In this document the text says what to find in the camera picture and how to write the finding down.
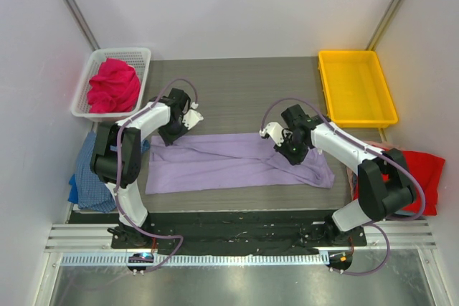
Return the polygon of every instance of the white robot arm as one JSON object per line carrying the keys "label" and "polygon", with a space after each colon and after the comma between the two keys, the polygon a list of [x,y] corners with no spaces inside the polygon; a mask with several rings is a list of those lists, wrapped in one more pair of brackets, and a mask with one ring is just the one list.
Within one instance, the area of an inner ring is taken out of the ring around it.
{"label": "white robot arm", "polygon": [[[142,203],[138,190],[137,176],[141,167],[140,144],[143,139],[158,130],[166,145],[171,145],[177,138],[191,130],[203,120],[196,111],[197,104],[190,104],[189,96],[182,90],[172,89],[169,96],[161,98],[155,107],[129,123],[123,132],[123,175],[118,189],[118,200],[129,218],[139,227],[146,224],[148,211]],[[113,195],[116,186],[117,157],[112,149],[116,146],[118,129],[134,118],[136,114],[116,123],[99,124],[95,140],[91,169],[105,183]],[[120,223],[131,226],[124,216]]]}
{"label": "white robot arm", "polygon": [[[358,144],[352,145],[335,133],[338,129],[335,123],[323,123],[318,116],[310,118],[300,105],[288,108],[282,117],[287,128],[271,122],[260,131],[260,135],[263,138],[271,137],[275,142],[274,149],[284,155],[290,164],[301,163],[309,149],[317,148],[348,166],[359,179],[359,198],[335,211],[331,219],[326,219],[329,236],[345,234],[355,227],[385,219],[415,201],[416,190],[410,180],[368,152],[367,148],[407,170],[407,163],[399,150],[383,151],[348,135]],[[387,175],[388,180],[384,181],[382,175]]]}

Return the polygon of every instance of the red cloth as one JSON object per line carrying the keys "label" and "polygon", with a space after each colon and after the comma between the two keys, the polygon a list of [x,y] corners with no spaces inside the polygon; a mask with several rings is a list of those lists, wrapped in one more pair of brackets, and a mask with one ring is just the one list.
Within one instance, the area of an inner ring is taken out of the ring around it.
{"label": "red cloth", "polygon": [[[437,215],[437,201],[438,201],[438,184],[442,174],[445,159],[433,156],[429,153],[413,152],[410,150],[402,151],[404,158],[407,161],[408,168],[416,181],[421,185],[425,194],[425,210],[424,215]],[[359,197],[359,185],[357,184],[354,199]],[[413,204],[403,208],[403,211],[410,211],[417,213],[421,207],[421,200],[419,191],[417,192],[417,199]]]}
{"label": "red cloth", "polygon": [[90,113],[126,113],[137,103],[141,83],[136,70],[124,61],[107,59],[91,78],[87,93]]}

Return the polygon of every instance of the purple cloth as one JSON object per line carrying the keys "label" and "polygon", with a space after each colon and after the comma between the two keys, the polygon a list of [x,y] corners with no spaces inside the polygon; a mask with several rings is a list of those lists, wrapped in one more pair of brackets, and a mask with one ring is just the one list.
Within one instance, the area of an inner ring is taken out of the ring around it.
{"label": "purple cloth", "polygon": [[273,146],[258,133],[185,135],[169,147],[154,136],[146,193],[304,183],[331,188],[335,175],[323,154],[310,150],[292,166]]}

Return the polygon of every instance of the metal floor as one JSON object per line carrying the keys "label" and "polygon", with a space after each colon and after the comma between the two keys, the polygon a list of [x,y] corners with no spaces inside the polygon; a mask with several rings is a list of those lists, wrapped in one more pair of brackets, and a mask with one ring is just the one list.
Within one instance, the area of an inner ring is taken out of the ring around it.
{"label": "metal floor", "polygon": [[[199,111],[204,122],[190,135],[257,132],[269,105],[288,96],[310,100],[326,113],[316,57],[154,61],[150,65],[144,102],[177,77],[189,78],[199,93]],[[193,97],[185,83],[177,83],[176,87]],[[281,121],[280,113],[292,104],[284,102],[275,107],[268,120]],[[349,132],[362,140],[381,140],[374,129]],[[341,208],[350,201],[346,170],[335,158],[327,156],[327,161],[336,175],[331,190],[307,185],[258,186],[145,195],[148,175],[148,154],[145,154],[138,185],[149,211]]]}
{"label": "metal floor", "polygon": [[[354,253],[358,271],[376,266],[384,250]],[[434,305],[417,250],[397,250],[387,266],[368,277],[340,276],[325,266],[163,268],[145,276],[125,267],[61,267],[54,306],[428,306]]]}

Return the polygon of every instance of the purple cable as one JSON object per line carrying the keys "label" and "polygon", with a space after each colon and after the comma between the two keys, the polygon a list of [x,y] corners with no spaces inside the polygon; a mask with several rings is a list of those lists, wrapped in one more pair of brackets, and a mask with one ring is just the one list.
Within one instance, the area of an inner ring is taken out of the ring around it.
{"label": "purple cable", "polygon": [[[416,178],[414,178],[412,176],[412,174],[410,172],[408,172],[405,168],[403,168],[401,165],[395,163],[394,161],[392,161],[391,159],[389,159],[388,157],[386,156],[383,156],[381,153],[378,153],[378,152],[375,152],[374,150],[371,150],[371,149],[368,149],[368,148],[365,148],[365,146],[361,145],[360,143],[356,142],[353,138],[349,137],[347,134],[345,134],[345,132],[341,131],[341,130],[337,130],[335,129],[328,121],[327,119],[322,115],[321,111],[315,107],[314,105],[310,104],[307,100],[303,100],[301,98],[297,98],[297,97],[287,97],[287,98],[282,98],[280,100],[277,100],[275,101],[267,110],[266,110],[266,113],[265,115],[263,116],[263,119],[262,119],[262,122],[261,122],[261,130],[263,130],[263,128],[265,127],[265,122],[266,122],[266,118],[268,117],[270,111],[277,105],[279,104],[280,102],[283,102],[284,100],[296,100],[297,102],[301,102],[301,103],[304,103],[306,104],[307,106],[309,106],[312,110],[314,110],[317,115],[319,116],[319,118],[323,121],[323,123],[326,124],[326,126],[332,130],[336,135],[338,135],[340,138],[343,138],[345,141],[347,141],[348,143],[356,146],[357,148],[360,148],[362,150],[365,150],[366,152],[378,157],[378,158],[381,158],[383,161],[387,162],[388,164],[394,166],[397,170],[401,171],[406,177],[408,177],[408,179],[415,185],[416,189],[419,191],[419,195],[420,195],[420,198],[421,198],[421,207],[420,207],[420,210],[415,214],[415,215],[412,215],[412,216],[408,216],[406,218],[401,218],[401,219],[398,219],[398,218],[392,218],[392,217],[389,217],[388,216],[388,219],[396,219],[396,220],[399,220],[399,221],[409,221],[409,220],[415,220],[417,218],[419,218],[422,213],[424,212],[424,209],[425,209],[425,195],[424,195],[424,191],[422,190],[422,187],[421,185],[416,181]],[[382,230],[381,227],[377,226],[376,224],[373,223],[373,221],[370,221],[369,223],[367,224],[364,224],[363,226],[373,226],[374,228],[378,229],[378,231],[381,232],[382,236],[384,237],[384,240],[386,241],[386,245],[387,245],[387,252],[386,252],[386,256],[384,257],[383,261],[381,262],[380,265],[378,265],[376,268],[374,268],[373,270],[370,270],[368,272],[343,272],[343,274],[345,275],[350,275],[350,276],[365,276],[365,275],[368,275],[368,274],[373,274],[374,272],[377,272],[379,271],[380,269],[382,269],[382,267],[386,264],[387,260],[389,259],[389,256],[390,256],[390,244],[389,244],[389,238],[387,238],[387,235],[384,233],[384,231]],[[337,269],[333,269],[335,272],[338,272],[338,273],[341,273],[340,270],[337,270]]]}

